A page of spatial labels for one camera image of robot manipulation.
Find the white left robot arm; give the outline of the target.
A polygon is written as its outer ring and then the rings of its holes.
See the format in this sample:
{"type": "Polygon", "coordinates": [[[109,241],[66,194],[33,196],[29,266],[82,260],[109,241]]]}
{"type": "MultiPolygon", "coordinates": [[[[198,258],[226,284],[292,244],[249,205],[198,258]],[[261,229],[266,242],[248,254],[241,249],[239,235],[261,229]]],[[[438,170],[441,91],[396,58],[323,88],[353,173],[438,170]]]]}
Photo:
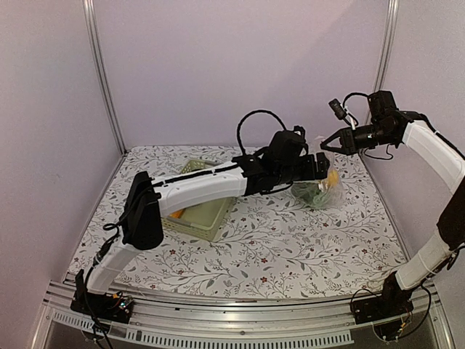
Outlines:
{"type": "Polygon", "coordinates": [[[137,173],[122,215],[103,227],[115,234],[95,256],[79,302],[93,316],[102,315],[108,309],[103,294],[137,255],[161,245],[161,220],[171,213],[221,198],[274,193],[280,185],[323,180],[329,167],[326,155],[310,153],[303,131],[295,129],[279,131],[268,146],[243,151],[215,167],[159,179],[137,173]]]}

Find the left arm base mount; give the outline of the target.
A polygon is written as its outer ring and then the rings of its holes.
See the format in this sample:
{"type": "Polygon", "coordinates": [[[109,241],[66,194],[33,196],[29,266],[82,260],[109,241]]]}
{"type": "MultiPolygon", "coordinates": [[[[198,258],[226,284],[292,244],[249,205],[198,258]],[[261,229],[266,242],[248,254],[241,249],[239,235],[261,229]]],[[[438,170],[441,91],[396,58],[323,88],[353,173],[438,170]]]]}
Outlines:
{"type": "Polygon", "coordinates": [[[74,312],[97,318],[128,324],[134,307],[131,296],[116,294],[94,294],[87,289],[87,276],[80,270],[75,276],[76,290],[70,304],[74,312]]]}

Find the clear zip top bag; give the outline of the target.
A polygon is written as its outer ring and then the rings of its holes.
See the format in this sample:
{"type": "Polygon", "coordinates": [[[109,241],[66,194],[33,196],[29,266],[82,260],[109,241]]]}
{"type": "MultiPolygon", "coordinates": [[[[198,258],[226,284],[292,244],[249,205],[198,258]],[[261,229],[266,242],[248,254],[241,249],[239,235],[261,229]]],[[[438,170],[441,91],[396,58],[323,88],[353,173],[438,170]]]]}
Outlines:
{"type": "Polygon", "coordinates": [[[312,209],[337,208],[343,204],[344,189],[335,167],[335,154],[323,151],[329,160],[327,178],[307,182],[295,182],[291,187],[292,196],[312,209]]]}

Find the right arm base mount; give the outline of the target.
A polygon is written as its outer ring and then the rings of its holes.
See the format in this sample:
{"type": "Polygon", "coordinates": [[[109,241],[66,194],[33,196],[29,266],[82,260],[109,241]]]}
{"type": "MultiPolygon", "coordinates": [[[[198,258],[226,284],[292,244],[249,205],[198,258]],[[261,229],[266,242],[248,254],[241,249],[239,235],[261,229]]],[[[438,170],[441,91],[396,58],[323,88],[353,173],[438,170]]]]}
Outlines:
{"type": "Polygon", "coordinates": [[[370,297],[352,297],[349,309],[356,324],[366,324],[395,316],[407,314],[413,310],[412,291],[395,291],[394,295],[376,295],[370,297]]]}

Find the orange fruit toy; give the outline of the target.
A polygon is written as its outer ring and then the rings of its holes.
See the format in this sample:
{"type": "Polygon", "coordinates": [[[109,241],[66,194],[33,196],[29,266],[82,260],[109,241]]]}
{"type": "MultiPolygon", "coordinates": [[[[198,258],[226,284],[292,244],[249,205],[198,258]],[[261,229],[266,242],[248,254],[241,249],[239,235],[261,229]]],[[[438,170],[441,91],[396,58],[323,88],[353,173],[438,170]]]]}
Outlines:
{"type": "Polygon", "coordinates": [[[169,217],[174,218],[174,219],[179,219],[179,218],[182,216],[183,212],[184,212],[183,209],[178,210],[178,211],[175,211],[175,212],[172,212],[172,213],[169,215],[169,217]]]}

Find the yellow lemon toy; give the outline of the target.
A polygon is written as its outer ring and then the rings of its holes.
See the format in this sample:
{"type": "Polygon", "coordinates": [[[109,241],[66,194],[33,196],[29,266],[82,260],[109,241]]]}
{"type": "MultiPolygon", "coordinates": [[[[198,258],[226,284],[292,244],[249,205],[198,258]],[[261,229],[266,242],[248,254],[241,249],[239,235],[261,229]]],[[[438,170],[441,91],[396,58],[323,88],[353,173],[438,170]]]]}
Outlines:
{"type": "Polygon", "coordinates": [[[328,176],[325,179],[325,184],[329,188],[332,188],[339,184],[339,173],[335,169],[332,169],[328,172],[328,176]]]}

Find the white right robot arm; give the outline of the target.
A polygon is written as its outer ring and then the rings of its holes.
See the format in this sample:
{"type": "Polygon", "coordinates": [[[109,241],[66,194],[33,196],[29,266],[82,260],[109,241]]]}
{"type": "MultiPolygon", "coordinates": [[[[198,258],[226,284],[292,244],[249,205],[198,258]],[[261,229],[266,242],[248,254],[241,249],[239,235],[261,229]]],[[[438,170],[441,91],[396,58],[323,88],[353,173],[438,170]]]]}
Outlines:
{"type": "Polygon", "coordinates": [[[320,147],[352,155],[379,145],[404,145],[418,156],[408,164],[412,188],[407,192],[414,197],[415,212],[425,209],[422,216],[429,222],[431,213],[439,215],[432,223],[431,237],[384,281],[375,307],[379,315],[390,317],[422,281],[451,268],[464,248],[464,156],[424,114],[394,109],[375,118],[371,125],[336,131],[320,147]]]}

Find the green bok choy toy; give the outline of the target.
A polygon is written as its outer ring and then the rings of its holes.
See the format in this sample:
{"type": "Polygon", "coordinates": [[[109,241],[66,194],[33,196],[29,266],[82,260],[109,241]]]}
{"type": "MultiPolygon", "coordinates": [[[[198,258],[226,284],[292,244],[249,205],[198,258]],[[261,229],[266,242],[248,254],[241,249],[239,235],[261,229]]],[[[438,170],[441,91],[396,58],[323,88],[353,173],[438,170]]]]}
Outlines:
{"type": "Polygon", "coordinates": [[[312,208],[320,209],[329,205],[331,189],[320,182],[298,182],[291,187],[294,198],[312,208]]]}

